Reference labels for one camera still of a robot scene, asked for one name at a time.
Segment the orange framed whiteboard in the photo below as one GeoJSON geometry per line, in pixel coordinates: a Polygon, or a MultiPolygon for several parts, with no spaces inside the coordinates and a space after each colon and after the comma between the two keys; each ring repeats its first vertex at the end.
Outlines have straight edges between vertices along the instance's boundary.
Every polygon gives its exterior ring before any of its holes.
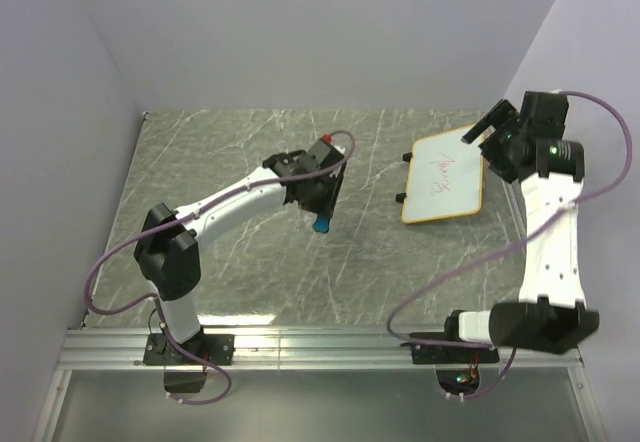
{"type": "Polygon", "coordinates": [[[406,187],[396,195],[406,225],[477,214],[483,205],[484,159],[479,143],[463,136],[469,125],[416,140],[402,155],[406,187]]]}

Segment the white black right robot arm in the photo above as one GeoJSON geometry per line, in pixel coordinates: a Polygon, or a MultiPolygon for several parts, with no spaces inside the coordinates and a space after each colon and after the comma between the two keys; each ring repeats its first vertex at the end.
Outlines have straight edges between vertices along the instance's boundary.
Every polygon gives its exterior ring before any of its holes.
{"type": "Polygon", "coordinates": [[[525,269],[518,298],[488,311],[455,311],[452,330],[441,338],[444,355],[466,360],[477,344],[550,354],[576,348],[599,327],[590,310],[578,267],[576,199],[584,188],[584,148],[564,137],[566,96],[526,92],[515,108],[499,101],[463,137],[479,145],[489,168],[519,185],[525,207],[525,269]]]}

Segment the blue whiteboard eraser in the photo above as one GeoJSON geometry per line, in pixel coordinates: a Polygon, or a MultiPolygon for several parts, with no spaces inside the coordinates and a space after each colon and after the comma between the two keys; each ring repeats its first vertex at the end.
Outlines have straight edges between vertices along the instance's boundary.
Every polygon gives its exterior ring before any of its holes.
{"type": "Polygon", "coordinates": [[[330,230],[330,219],[324,215],[318,214],[312,224],[312,229],[316,233],[328,233],[330,230]]]}

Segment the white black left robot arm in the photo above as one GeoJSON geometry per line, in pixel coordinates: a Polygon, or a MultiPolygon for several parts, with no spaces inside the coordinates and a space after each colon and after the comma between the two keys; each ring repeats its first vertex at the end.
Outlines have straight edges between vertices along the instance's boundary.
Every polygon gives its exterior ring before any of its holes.
{"type": "Polygon", "coordinates": [[[308,150],[270,156],[206,199],[176,209],[159,204],[148,212],[143,230],[156,232],[137,242],[134,259],[158,295],[171,357],[190,364],[209,354],[194,301],[202,250],[252,217],[288,203],[314,214],[312,229],[327,233],[345,169],[344,149],[319,140],[308,150]]]}

